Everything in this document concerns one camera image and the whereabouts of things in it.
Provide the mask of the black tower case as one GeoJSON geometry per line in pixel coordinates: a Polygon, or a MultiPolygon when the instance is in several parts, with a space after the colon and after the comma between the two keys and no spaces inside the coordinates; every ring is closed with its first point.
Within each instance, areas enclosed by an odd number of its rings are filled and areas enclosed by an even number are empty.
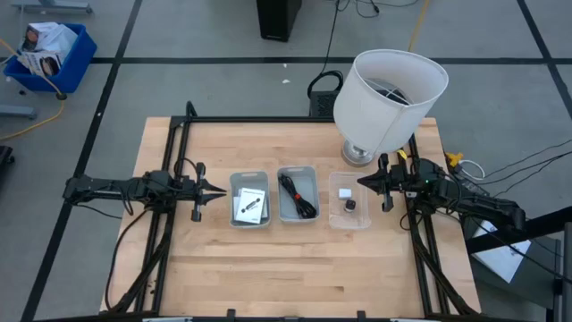
{"type": "Polygon", "coordinates": [[[260,36],[288,42],[302,0],[256,0],[260,36]]]}

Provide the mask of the grey metal foot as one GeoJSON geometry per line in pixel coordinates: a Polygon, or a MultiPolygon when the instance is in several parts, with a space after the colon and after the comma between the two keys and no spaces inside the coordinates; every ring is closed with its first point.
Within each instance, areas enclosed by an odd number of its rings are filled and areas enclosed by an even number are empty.
{"type": "Polygon", "coordinates": [[[93,13],[93,8],[88,2],[75,0],[10,0],[10,5],[21,11],[34,9],[41,13],[50,11],[93,13]]]}
{"type": "Polygon", "coordinates": [[[30,120],[37,118],[36,110],[29,106],[11,106],[0,104],[0,116],[23,117],[30,120]]]}

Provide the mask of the black table frame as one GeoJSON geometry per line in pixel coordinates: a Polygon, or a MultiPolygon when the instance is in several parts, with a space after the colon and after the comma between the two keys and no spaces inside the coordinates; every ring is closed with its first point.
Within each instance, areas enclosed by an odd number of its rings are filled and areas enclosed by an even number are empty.
{"type": "MultiPolygon", "coordinates": [[[[334,196],[333,172],[344,172],[342,139],[335,125],[306,117],[199,117],[189,129],[186,157],[203,162],[207,179],[228,189],[235,173],[267,174],[276,191],[286,165],[315,169],[322,209],[334,196]]],[[[372,222],[364,230],[314,223],[286,224],[278,216],[265,228],[230,225],[231,198],[212,201],[200,222],[181,203],[172,216],[172,242],[164,264],[143,286],[137,309],[165,316],[421,318],[439,311],[432,279],[420,281],[404,218],[404,199],[381,210],[368,201],[372,222]]]]}

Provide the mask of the grey plastic bin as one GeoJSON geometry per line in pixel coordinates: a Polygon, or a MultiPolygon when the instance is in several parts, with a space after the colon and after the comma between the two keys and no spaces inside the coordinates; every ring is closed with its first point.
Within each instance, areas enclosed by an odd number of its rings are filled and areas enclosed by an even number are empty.
{"type": "Polygon", "coordinates": [[[230,184],[232,195],[230,225],[234,228],[267,227],[271,222],[272,215],[270,210],[269,182],[266,172],[235,173],[230,177],[230,184]],[[260,202],[264,203],[264,205],[258,223],[244,222],[237,219],[237,215],[241,212],[240,195],[243,188],[265,193],[264,197],[260,199],[260,202]]]}
{"type": "Polygon", "coordinates": [[[319,190],[315,169],[310,166],[286,166],[277,172],[278,178],[278,214],[279,218],[287,224],[306,224],[315,222],[321,215],[319,190]],[[315,213],[310,217],[303,217],[296,210],[294,193],[290,193],[281,183],[281,177],[288,177],[300,197],[311,204],[315,213]]]}

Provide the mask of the black beam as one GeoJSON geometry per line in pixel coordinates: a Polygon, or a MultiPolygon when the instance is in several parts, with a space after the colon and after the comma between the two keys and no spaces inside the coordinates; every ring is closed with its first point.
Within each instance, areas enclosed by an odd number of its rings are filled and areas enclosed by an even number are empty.
{"type": "Polygon", "coordinates": [[[565,229],[567,223],[572,223],[572,206],[539,216],[524,222],[523,230],[500,228],[492,233],[486,233],[466,240],[469,254],[492,250],[504,246],[532,240],[552,233],[559,233],[565,229]]]}

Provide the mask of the grey stand plate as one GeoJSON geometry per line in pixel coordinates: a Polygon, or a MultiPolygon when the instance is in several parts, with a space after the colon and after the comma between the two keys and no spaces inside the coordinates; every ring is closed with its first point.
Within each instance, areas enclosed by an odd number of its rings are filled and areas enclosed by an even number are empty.
{"type": "MultiPolygon", "coordinates": [[[[485,222],[468,218],[464,223],[466,240],[492,233],[485,228],[485,222]]],[[[572,273],[567,274],[567,281],[561,276],[561,261],[572,259],[571,254],[564,254],[561,243],[549,235],[532,240],[517,272],[510,283],[505,282],[484,264],[469,254],[475,280],[504,292],[531,301],[547,310],[555,309],[561,295],[562,287],[572,286],[572,273]]]]}

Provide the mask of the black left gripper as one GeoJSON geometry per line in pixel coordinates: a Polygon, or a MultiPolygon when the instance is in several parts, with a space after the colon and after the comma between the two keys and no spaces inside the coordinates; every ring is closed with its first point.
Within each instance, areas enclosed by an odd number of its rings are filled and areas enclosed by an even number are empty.
{"type": "Polygon", "coordinates": [[[194,207],[191,211],[191,220],[193,222],[200,222],[201,221],[201,213],[200,213],[201,202],[202,202],[202,205],[205,206],[209,201],[212,201],[214,199],[218,199],[221,197],[225,197],[226,194],[225,193],[203,194],[203,189],[205,191],[215,191],[215,192],[225,192],[225,190],[212,185],[207,179],[204,179],[204,176],[206,174],[206,166],[204,163],[198,162],[197,164],[195,164],[193,162],[189,162],[189,164],[192,166],[192,168],[195,171],[196,179],[191,180],[187,175],[183,175],[182,170],[183,170],[184,164],[183,164],[183,162],[178,162],[177,163],[177,175],[178,175],[177,180],[179,182],[180,188],[183,190],[183,193],[190,195],[192,197],[192,201],[194,202],[194,207]]]}

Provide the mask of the printed cardboard box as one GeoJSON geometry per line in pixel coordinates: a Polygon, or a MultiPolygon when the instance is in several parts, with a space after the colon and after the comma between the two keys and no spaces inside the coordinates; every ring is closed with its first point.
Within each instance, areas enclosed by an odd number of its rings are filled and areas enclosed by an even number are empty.
{"type": "Polygon", "coordinates": [[[31,74],[51,77],[61,71],[62,63],[55,52],[22,52],[17,60],[26,67],[31,74]]]}

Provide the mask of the white box with picture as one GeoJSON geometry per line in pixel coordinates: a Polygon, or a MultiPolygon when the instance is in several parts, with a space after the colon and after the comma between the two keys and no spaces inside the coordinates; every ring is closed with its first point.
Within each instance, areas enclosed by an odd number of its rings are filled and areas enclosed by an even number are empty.
{"type": "Polygon", "coordinates": [[[30,23],[24,33],[21,51],[48,52],[64,60],[72,50],[77,37],[75,32],[61,23],[30,23]]]}

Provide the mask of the clear plastic bin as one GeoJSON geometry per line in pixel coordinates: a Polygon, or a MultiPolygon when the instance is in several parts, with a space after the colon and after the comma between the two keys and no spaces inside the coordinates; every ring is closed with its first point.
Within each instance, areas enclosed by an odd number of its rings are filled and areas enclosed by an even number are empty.
{"type": "Polygon", "coordinates": [[[334,229],[360,230],[372,223],[368,210],[367,188],[358,183],[365,177],[360,172],[332,172],[329,176],[329,224],[334,229]],[[357,202],[354,212],[344,210],[346,199],[339,198],[339,189],[351,189],[351,198],[357,202]]]}

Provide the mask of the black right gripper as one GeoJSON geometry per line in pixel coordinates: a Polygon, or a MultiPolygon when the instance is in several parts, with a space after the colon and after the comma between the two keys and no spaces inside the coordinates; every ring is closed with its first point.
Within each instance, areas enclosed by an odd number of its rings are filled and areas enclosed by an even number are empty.
{"type": "Polygon", "coordinates": [[[386,153],[378,159],[380,173],[370,174],[357,179],[357,182],[376,194],[383,195],[382,212],[390,212],[393,207],[392,191],[403,192],[403,185],[407,180],[402,165],[390,165],[386,153]]]}

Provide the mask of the silver lamp with white shade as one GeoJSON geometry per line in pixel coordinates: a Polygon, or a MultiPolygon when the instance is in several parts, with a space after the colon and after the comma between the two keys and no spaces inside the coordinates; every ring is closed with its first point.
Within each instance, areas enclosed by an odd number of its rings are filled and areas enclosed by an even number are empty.
{"type": "Polygon", "coordinates": [[[402,148],[448,84],[445,69],[424,56],[394,49],[359,54],[333,106],[345,161],[363,167],[402,148]]]}

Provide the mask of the white paper sheet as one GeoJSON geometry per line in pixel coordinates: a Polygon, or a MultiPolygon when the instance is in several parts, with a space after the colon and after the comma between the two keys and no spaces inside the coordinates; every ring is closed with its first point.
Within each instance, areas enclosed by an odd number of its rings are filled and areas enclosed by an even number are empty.
{"type": "Polygon", "coordinates": [[[530,241],[521,241],[510,246],[477,252],[473,257],[505,282],[510,283],[524,259],[522,253],[526,254],[530,246],[530,241]]]}

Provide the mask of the blue plastic tub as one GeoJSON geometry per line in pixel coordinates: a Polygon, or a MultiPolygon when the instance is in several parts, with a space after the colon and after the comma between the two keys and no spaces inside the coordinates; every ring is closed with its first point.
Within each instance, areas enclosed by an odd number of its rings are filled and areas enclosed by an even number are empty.
{"type": "MultiPolygon", "coordinates": [[[[97,45],[83,24],[65,23],[77,34],[71,52],[63,61],[60,71],[48,79],[65,94],[73,93],[85,75],[97,45]]],[[[55,92],[55,89],[40,76],[31,74],[17,58],[12,57],[4,68],[4,75],[18,81],[24,88],[34,92],[55,92]]]]}

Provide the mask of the black caster base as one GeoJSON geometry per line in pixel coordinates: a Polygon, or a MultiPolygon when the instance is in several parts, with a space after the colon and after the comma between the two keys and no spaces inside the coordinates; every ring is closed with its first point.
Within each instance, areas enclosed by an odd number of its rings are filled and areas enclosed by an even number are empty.
{"type": "Polygon", "coordinates": [[[13,162],[13,149],[7,146],[0,146],[0,179],[5,175],[8,166],[13,162]]]}

